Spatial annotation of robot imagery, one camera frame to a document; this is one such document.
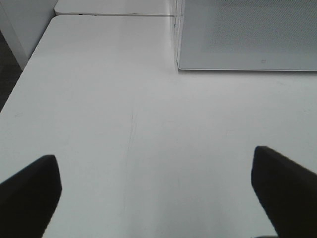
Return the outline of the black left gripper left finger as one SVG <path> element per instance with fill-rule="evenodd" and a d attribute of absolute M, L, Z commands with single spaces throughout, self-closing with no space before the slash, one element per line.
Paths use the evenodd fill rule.
<path fill-rule="evenodd" d="M 44 155 L 0 184 L 0 236 L 41 238 L 62 192 L 55 155 Z"/>

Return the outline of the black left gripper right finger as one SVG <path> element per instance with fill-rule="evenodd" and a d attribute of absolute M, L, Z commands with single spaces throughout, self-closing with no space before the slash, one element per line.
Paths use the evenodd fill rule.
<path fill-rule="evenodd" d="M 317 236 L 315 173 L 267 146 L 258 146 L 251 184 L 279 238 Z"/>

